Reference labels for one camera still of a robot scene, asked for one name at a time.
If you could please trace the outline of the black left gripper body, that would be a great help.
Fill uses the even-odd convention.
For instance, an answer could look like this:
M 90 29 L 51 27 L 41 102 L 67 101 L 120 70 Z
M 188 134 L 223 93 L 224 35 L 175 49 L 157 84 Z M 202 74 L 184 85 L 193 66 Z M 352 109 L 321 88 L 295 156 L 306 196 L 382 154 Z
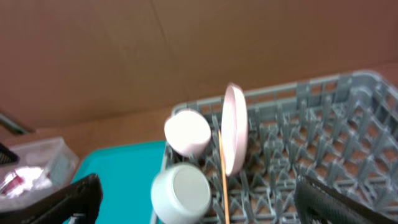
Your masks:
M 0 143 L 0 165 L 7 166 L 19 162 L 19 156 Z

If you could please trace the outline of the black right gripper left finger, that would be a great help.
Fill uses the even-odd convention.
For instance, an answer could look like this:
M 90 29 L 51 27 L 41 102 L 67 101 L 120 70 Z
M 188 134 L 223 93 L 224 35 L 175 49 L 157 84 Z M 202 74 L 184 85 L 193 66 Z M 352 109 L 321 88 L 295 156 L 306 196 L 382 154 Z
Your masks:
M 103 189 L 100 177 L 90 174 L 26 208 L 1 213 L 1 224 L 95 223 L 100 212 Z

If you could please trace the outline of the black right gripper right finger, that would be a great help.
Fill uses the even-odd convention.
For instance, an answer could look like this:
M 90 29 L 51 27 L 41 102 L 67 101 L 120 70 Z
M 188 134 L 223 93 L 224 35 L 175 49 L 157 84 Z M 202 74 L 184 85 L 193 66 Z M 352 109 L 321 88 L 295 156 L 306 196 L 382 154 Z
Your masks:
M 383 224 L 396 222 L 307 175 L 300 175 L 296 179 L 294 204 L 302 223 Z

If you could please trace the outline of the red snack wrapper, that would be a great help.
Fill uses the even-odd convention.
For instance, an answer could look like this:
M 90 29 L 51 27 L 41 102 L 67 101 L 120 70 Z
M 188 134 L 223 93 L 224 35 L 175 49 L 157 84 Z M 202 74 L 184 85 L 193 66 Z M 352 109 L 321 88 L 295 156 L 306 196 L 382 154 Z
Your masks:
M 12 175 L 7 177 L 4 184 L 1 187 L 1 195 L 8 195 L 18 186 L 20 186 L 24 180 L 18 175 Z

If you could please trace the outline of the grey bowl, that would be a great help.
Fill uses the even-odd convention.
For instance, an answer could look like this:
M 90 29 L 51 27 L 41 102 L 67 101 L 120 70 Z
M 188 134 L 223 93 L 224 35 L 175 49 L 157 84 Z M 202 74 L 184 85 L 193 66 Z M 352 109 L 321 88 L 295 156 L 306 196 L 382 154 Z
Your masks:
M 150 199 L 163 223 L 197 223 L 209 210 L 211 188 L 199 168 L 179 163 L 155 176 Z

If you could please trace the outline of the wooden chopstick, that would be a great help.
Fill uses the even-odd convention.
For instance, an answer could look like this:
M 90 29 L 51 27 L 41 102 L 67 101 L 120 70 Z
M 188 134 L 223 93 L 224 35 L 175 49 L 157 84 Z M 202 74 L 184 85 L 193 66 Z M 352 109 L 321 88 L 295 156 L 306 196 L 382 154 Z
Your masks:
M 228 203 L 228 183 L 226 180 L 224 153 L 223 153 L 223 145 L 222 145 L 220 130 L 218 131 L 218 139 L 219 139 L 220 164 L 221 164 L 221 179 L 223 184 L 224 217 L 225 217 L 225 223 L 230 224 L 229 203 Z

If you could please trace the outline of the large white plate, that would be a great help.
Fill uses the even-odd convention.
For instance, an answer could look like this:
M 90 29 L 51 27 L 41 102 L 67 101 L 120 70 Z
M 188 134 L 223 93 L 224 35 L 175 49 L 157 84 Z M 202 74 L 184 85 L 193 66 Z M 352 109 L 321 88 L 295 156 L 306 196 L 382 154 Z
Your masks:
M 230 83 L 224 95 L 221 117 L 221 142 L 227 176 L 238 173 L 248 146 L 248 110 L 243 90 Z

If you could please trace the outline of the pink white bowl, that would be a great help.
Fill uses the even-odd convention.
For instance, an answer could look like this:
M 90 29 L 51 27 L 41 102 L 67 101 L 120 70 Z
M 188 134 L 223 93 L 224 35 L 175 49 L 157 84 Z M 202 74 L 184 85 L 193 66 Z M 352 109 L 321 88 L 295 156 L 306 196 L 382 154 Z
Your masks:
M 168 144 L 184 157 L 200 156 L 211 139 L 207 120 L 194 110 L 181 110 L 164 124 Z

